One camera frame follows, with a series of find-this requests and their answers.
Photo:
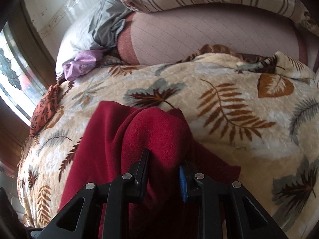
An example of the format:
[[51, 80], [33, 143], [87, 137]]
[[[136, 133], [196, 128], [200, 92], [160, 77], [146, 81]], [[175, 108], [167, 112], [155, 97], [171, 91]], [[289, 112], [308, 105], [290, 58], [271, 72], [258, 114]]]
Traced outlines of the cream leaf-pattern blanket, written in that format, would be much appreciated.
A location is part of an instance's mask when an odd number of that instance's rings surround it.
[[153, 66], [107, 61], [60, 85], [57, 112], [22, 149], [28, 225], [56, 215], [93, 112], [114, 101], [181, 110], [199, 143], [241, 166], [239, 179], [289, 238], [317, 238], [318, 71], [281, 52], [254, 64], [225, 53]]

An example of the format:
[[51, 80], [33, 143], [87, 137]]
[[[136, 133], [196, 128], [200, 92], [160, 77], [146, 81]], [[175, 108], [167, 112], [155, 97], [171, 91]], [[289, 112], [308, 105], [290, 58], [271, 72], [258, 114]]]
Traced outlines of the grey satin pillow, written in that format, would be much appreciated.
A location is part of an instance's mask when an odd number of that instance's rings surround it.
[[56, 75], [82, 51], [112, 49], [131, 10], [121, 0], [99, 0], [67, 29], [59, 47]]

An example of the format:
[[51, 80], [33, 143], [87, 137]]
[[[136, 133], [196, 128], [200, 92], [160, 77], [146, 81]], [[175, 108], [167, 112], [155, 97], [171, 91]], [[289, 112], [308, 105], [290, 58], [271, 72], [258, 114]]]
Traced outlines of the orange floral cloth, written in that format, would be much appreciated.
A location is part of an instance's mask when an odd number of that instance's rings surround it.
[[37, 104], [30, 121], [30, 137], [35, 137], [56, 113], [58, 107], [58, 93], [59, 84], [51, 85], [45, 96]]

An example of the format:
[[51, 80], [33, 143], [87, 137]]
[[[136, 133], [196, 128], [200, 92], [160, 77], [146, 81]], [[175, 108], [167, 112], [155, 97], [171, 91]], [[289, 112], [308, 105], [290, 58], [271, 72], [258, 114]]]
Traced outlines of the pink quilted mattress cover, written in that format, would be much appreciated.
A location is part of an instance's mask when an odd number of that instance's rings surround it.
[[271, 56], [276, 51], [307, 64], [304, 39], [285, 17], [234, 4], [207, 4], [127, 16], [117, 40], [128, 64], [174, 63], [204, 45], [224, 45], [245, 54]]

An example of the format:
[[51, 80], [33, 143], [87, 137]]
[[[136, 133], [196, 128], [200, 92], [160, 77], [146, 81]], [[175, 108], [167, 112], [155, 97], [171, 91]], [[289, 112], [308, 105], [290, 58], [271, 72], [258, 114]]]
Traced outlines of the dark red knit shirt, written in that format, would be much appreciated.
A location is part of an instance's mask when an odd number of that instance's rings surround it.
[[179, 183], [183, 161], [193, 173], [217, 182], [237, 180], [241, 169], [199, 144], [178, 109], [136, 109], [102, 101], [93, 113], [75, 154], [61, 206], [88, 182], [104, 184], [124, 174], [151, 150], [149, 183], [140, 205], [129, 207], [134, 238], [189, 238]]

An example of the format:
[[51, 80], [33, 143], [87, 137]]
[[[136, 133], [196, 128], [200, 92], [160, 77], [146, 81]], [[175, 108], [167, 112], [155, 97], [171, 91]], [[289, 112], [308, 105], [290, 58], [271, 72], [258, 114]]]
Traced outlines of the window with stained glass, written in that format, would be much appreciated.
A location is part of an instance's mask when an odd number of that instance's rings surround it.
[[29, 126], [38, 102], [55, 82], [55, 61], [22, 1], [1, 29], [1, 98]]

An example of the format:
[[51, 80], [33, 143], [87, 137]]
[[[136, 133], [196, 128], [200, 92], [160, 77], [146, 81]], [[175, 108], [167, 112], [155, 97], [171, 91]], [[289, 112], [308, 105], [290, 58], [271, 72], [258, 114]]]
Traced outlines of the purple floral cloth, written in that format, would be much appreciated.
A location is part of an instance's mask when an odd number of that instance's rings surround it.
[[71, 62], [64, 65], [64, 77], [74, 81], [82, 75], [88, 74], [103, 58], [103, 50], [87, 50], [80, 52]]

